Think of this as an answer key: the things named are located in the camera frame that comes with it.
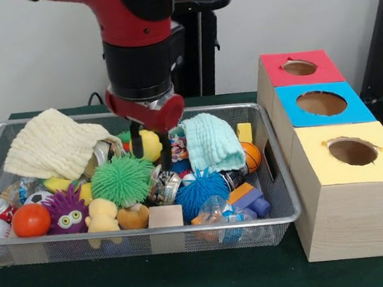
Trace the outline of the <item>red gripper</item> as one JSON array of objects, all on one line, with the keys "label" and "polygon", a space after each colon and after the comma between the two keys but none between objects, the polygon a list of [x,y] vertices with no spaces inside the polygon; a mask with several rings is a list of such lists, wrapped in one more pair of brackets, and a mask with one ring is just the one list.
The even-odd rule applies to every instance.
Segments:
[{"label": "red gripper", "polygon": [[137,158],[144,155],[140,127],[158,133],[162,144],[160,162],[162,170],[167,171],[172,166],[172,154],[168,131],[176,127],[182,117],[185,107],[184,99],[174,92],[173,85],[162,97],[150,102],[134,102],[123,100],[110,90],[105,94],[106,105],[115,115],[130,121],[130,137],[133,154]]}]

